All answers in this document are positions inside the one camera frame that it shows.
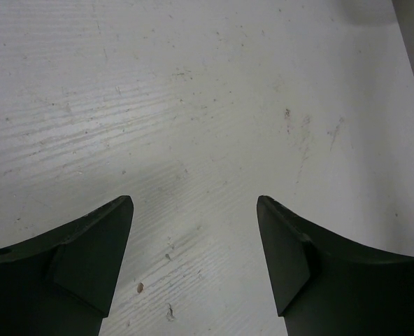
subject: brown spot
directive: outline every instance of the brown spot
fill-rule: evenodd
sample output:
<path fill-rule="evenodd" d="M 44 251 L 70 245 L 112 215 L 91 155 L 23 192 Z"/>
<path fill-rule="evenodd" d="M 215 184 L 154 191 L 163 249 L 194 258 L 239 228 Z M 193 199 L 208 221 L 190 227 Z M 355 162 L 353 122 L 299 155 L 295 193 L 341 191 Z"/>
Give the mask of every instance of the brown spot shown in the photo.
<path fill-rule="evenodd" d="M 143 283 L 139 283 L 138 285 L 137 285 L 137 293 L 142 293 L 143 292 Z"/>

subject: table surface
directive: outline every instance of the table surface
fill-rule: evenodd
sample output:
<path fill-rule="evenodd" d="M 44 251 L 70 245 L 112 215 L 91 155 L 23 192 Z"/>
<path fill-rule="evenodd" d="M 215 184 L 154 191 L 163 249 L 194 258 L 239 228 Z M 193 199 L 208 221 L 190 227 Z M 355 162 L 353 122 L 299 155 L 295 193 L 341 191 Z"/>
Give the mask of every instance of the table surface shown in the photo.
<path fill-rule="evenodd" d="M 131 195 L 101 335 L 284 335 L 263 194 L 414 256 L 389 1 L 0 1 L 0 247 Z"/>

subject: white surface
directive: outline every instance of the white surface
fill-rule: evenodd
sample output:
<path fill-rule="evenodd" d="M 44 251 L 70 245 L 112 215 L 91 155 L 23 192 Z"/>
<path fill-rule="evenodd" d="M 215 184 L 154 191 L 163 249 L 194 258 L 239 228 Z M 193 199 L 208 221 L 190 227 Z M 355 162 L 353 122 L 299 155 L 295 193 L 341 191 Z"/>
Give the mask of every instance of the white surface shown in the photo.
<path fill-rule="evenodd" d="M 0 247 L 131 195 L 102 335 L 283 335 L 261 194 L 414 255 L 413 75 L 354 4 L 0 1 Z"/>

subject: scratched white surface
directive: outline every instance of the scratched white surface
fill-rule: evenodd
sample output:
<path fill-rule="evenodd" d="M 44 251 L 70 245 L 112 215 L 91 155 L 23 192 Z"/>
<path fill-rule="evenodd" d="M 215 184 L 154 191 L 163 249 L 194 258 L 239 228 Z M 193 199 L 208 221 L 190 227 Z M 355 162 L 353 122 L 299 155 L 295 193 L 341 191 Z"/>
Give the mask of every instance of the scratched white surface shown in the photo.
<path fill-rule="evenodd" d="M 0 247 L 131 195 L 101 335 L 284 335 L 261 194 L 414 255 L 414 80 L 368 3 L 0 0 Z"/>

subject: black plastic part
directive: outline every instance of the black plastic part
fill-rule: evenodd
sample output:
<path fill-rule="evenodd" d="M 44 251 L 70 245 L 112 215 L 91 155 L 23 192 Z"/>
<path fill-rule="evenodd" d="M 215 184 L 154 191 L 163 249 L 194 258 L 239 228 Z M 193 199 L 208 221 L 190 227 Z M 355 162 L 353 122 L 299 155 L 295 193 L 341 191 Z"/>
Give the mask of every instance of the black plastic part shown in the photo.
<path fill-rule="evenodd" d="M 0 335 L 98 335 L 133 215 L 121 196 L 66 225 L 0 248 Z"/>
<path fill-rule="evenodd" d="M 267 196 L 257 215 L 289 336 L 414 335 L 414 257 L 358 244 Z"/>

